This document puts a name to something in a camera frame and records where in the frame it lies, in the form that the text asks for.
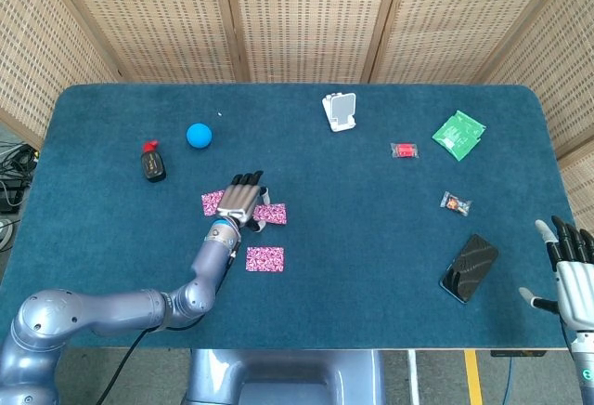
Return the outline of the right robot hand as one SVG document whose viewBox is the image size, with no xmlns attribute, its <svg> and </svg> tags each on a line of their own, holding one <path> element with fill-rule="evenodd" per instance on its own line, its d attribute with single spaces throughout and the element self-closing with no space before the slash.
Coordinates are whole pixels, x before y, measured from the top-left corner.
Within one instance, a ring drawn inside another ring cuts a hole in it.
<svg viewBox="0 0 594 405">
<path fill-rule="evenodd" d="M 544 299 L 521 287 L 519 293 L 532 308 L 559 316 L 577 333 L 593 331 L 593 234 L 585 229 L 551 218 L 553 226 L 535 221 L 553 272 L 557 298 Z"/>
</svg>

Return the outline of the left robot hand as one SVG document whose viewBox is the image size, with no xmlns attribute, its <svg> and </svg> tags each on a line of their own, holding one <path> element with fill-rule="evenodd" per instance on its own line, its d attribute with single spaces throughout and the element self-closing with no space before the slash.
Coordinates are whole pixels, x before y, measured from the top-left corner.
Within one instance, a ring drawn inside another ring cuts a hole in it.
<svg viewBox="0 0 594 405">
<path fill-rule="evenodd" d="M 216 215 L 232 220 L 240 229 L 262 231 L 265 221 L 254 219 L 253 212 L 258 203 L 270 204 L 268 187 L 259 184 L 263 173 L 259 170 L 235 175 L 217 205 Z"/>
</svg>

